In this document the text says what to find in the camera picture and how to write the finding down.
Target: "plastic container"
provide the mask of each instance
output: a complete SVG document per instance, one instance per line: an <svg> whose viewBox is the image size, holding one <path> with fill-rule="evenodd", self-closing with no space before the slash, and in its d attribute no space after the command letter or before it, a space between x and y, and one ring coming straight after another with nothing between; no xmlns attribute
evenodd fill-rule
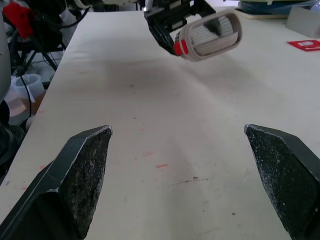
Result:
<svg viewBox="0 0 320 240"><path fill-rule="evenodd" d="M31 100L31 113L36 114L37 110L46 94L45 88L41 82L41 76L37 74L25 74L22 76L26 87L29 91ZM27 90L20 77L16 77L12 80L11 85L13 86L16 94L19 96L24 106L30 110L30 104L28 99Z"/></svg>
<svg viewBox="0 0 320 240"><path fill-rule="evenodd" d="M241 38L240 21L227 10L184 25L175 38L173 49L178 56L197 62L235 48Z"/></svg>

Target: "red mark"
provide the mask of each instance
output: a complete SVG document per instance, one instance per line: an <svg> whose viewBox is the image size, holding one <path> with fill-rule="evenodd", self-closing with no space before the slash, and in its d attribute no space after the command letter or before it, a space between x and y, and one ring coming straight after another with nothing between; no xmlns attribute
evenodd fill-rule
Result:
<svg viewBox="0 0 320 240"><path fill-rule="evenodd" d="M155 166L157 169L160 169L160 168L164 168L164 167L168 167L169 164L168 163L165 163L165 164L161 164L161 165L157 165Z"/></svg>
<svg viewBox="0 0 320 240"><path fill-rule="evenodd" d="M150 156L152 156L153 154L155 154L153 151L145 151L145 152L142 154L142 157L150 157Z"/></svg>

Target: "red object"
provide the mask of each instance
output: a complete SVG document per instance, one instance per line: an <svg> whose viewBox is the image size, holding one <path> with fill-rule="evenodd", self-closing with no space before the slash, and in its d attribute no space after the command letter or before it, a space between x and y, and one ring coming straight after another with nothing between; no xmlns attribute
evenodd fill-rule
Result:
<svg viewBox="0 0 320 240"><path fill-rule="evenodd" d="M182 47L183 47L183 50L184 50L185 54L188 54L188 53L189 53L189 50L188 50L188 48L187 48L187 44L186 44L186 41L185 41L184 39L181 40L181 44L182 44ZM184 54L184 53L182 52L182 49L181 49L181 47L180 47L180 43L179 43L178 41L174 43L174 45L173 45L173 50L174 50L174 52L175 52L175 54L176 54L177 56L181 56L181 55Z"/></svg>
<svg viewBox="0 0 320 240"><path fill-rule="evenodd" d="M30 37L34 33L31 22L35 19L36 15L30 8L20 6L12 1L3 8L3 13L16 27L23 39Z"/></svg>
<svg viewBox="0 0 320 240"><path fill-rule="evenodd" d="M320 41L317 40L288 41L288 44L306 52L320 51Z"/></svg>

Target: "dark mark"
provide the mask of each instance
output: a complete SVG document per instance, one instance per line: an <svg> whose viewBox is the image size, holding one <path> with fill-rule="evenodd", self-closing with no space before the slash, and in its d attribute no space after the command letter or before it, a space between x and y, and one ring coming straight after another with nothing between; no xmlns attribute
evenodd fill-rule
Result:
<svg viewBox="0 0 320 240"><path fill-rule="evenodd" d="M186 184L186 183L191 183L191 182L201 182L201 181L208 181L212 180L213 178L202 178L202 179L195 179L195 180L187 180L187 181L181 181L178 183L171 184L170 187L175 186L175 185L180 185L180 184Z"/></svg>

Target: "black bracket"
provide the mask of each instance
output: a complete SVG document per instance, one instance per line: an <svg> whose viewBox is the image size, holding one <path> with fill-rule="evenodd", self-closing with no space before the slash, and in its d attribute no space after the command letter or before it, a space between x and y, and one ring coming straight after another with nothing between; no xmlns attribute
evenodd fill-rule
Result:
<svg viewBox="0 0 320 240"><path fill-rule="evenodd" d="M189 16L199 14L203 18L215 12L205 0L167 0L145 11L144 18L157 43L170 54L176 55L170 33L186 25Z"/></svg>

